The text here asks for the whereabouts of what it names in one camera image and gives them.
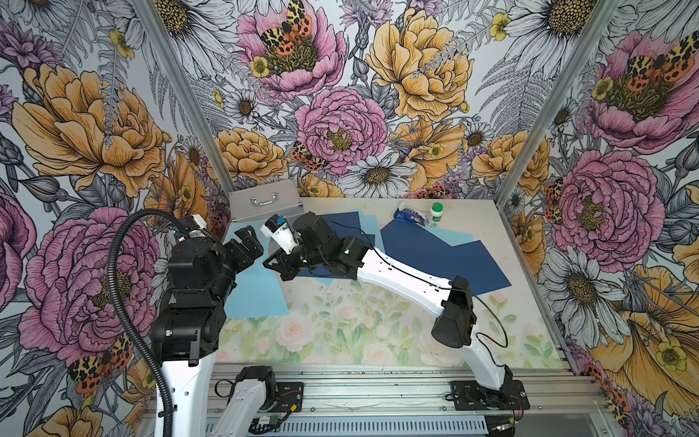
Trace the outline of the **dark blue paper large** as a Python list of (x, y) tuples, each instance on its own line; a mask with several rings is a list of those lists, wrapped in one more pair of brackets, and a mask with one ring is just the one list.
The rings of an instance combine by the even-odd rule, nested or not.
[(511, 286), (480, 240), (451, 247), (427, 229), (393, 220), (382, 229), (384, 252), (419, 271), (449, 280), (468, 280), (471, 292), (481, 295)]

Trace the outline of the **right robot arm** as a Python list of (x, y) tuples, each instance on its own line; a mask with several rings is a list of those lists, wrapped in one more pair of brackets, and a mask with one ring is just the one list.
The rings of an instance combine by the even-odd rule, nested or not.
[(511, 407), (517, 393), (513, 373), (496, 362), (482, 340), (485, 334), (478, 327), (474, 295), (465, 278), (448, 280), (419, 271), (380, 251), (367, 236), (342, 238), (313, 212), (293, 223), (275, 214), (260, 230), (279, 246), (263, 265), (284, 282), (302, 271), (322, 268), (340, 278), (379, 286), (431, 313), (431, 337), (458, 351), (473, 373), (475, 387), (467, 395), (471, 401), (486, 409)]

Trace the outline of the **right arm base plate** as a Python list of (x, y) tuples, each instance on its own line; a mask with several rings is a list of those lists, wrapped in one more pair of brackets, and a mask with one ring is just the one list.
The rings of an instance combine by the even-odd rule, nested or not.
[(445, 396), (456, 411), (511, 411), (531, 409), (521, 381), (506, 382), (500, 391), (480, 386), (475, 381), (452, 381)]

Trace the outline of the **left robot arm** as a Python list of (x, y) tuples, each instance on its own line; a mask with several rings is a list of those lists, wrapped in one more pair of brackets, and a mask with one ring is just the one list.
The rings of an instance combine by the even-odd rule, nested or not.
[(155, 433), (202, 436), (207, 424), (209, 384), (227, 320), (225, 303), (236, 276), (263, 253), (253, 227), (238, 229), (222, 242), (198, 215), (186, 219), (189, 229), (177, 232), (167, 261), (169, 297), (150, 330), (157, 368), (166, 382), (158, 392)]

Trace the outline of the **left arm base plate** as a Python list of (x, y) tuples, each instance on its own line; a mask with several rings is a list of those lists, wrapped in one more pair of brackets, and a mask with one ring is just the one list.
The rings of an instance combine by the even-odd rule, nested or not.
[(303, 407), (305, 384), (303, 382), (278, 382), (273, 401), (260, 410), (261, 413), (300, 413)]

